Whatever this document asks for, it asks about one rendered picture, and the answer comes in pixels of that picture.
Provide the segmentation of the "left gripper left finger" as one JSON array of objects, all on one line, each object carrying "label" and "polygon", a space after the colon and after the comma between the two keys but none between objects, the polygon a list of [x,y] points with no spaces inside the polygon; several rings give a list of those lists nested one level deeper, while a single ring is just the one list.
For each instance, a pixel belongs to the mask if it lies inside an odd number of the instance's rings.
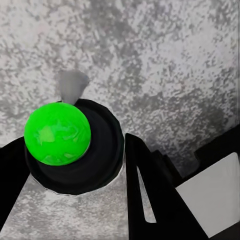
[{"label": "left gripper left finger", "polygon": [[23,136],[0,148],[0,232],[31,173],[24,145]]}]

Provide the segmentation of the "insectifuge atomizer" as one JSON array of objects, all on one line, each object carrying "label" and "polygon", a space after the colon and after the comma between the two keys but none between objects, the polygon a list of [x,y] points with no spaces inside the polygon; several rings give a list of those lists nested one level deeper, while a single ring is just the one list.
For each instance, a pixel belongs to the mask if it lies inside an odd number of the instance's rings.
[{"label": "insectifuge atomizer", "polygon": [[41,106],[24,129],[25,162],[45,188],[81,195],[112,183],[121,173],[125,139],[104,105],[80,96],[91,82],[72,68],[56,72],[61,101]]}]

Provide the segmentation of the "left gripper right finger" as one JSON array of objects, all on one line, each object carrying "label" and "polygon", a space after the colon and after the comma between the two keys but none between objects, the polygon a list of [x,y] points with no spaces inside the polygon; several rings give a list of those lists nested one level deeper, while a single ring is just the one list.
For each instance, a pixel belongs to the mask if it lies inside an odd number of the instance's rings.
[{"label": "left gripper right finger", "polygon": [[[210,240],[144,141],[125,135],[129,240]],[[138,170],[156,222],[145,220]]]}]

